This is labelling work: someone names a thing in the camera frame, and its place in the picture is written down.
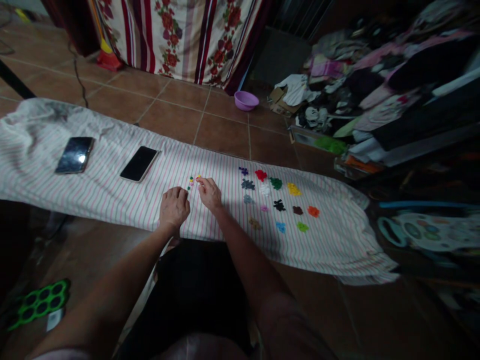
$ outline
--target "plastic bowl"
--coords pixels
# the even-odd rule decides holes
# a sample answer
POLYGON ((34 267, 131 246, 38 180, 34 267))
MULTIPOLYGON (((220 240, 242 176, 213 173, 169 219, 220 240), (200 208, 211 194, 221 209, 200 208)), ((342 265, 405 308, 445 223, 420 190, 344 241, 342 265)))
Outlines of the plastic bowl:
POLYGON ((260 104, 258 97, 246 91, 237 91, 235 93, 235 105, 242 111, 251 111, 260 104))

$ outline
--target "left hand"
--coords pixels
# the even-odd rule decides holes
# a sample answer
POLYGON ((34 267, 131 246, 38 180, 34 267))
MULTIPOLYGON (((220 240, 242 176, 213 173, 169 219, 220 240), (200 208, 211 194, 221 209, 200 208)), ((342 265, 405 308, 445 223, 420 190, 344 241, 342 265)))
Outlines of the left hand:
POLYGON ((161 198, 160 226, 171 225, 175 230, 180 229, 190 214, 188 192, 180 186, 172 187, 161 198))

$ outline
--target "striped curtain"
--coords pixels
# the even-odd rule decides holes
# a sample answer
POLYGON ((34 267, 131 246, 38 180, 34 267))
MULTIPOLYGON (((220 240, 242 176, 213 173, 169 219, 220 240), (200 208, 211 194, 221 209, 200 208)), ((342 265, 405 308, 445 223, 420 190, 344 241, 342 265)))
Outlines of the striped curtain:
POLYGON ((224 89, 242 61, 250 60, 270 2, 96 0, 104 32, 126 64, 224 89))

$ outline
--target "black smartphone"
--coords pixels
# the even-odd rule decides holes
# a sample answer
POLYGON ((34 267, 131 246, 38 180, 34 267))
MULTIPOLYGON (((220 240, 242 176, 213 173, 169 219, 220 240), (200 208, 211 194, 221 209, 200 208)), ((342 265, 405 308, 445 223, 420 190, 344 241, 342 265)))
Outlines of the black smartphone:
POLYGON ((82 173, 87 166, 90 151, 94 146, 93 137, 71 137, 65 146, 58 165, 56 174, 82 173))
POLYGON ((144 179, 145 175, 149 172, 149 169, 158 153, 159 152, 157 150, 140 146, 135 155, 133 155, 128 164, 120 173, 120 177, 140 183, 144 179))

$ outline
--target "white striped cloth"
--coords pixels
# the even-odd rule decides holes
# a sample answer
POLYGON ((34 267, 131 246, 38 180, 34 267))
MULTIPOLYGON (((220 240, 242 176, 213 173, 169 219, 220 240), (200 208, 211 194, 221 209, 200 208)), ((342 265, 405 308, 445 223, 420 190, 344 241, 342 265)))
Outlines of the white striped cloth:
MULTIPOLYGON (((197 175, 216 181, 226 208, 269 259, 340 280, 348 277, 346 282, 355 285, 396 279, 389 271, 397 264, 378 245, 364 212, 368 199, 341 181, 208 151, 48 99, 23 101, 0 120, 1 199, 153 231, 159 225, 162 194, 175 186, 186 189, 190 177, 197 175), (87 167, 80 174, 57 175, 55 168, 70 137, 95 139, 87 167), (141 183, 120 178, 140 146, 161 153, 141 183), (249 174, 242 175, 239 167, 249 174), (262 195, 256 170, 281 179, 281 189, 268 182, 270 196, 262 195), (255 190, 243 189, 243 178, 253 180, 255 190), (302 195, 290 195, 287 183, 295 184, 302 195), (245 194, 254 204, 244 203, 245 194), (279 199, 286 211, 274 208, 279 199), (261 211, 261 206, 269 211, 261 211), (293 206, 300 206, 304 214, 294 214, 293 206), (309 206, 320 210, 318 218, 308 213, 309 206), (258 220, 261 230, 253 229, 250 217, 258 220), (276 222, 285 223, 285 233, 276 222), (298 222, 309 230, 299 231, 298 222)), ((195 184, 190 191, 191 213, 180 235, 221 241, 222 232, 197 188, 195 184)))

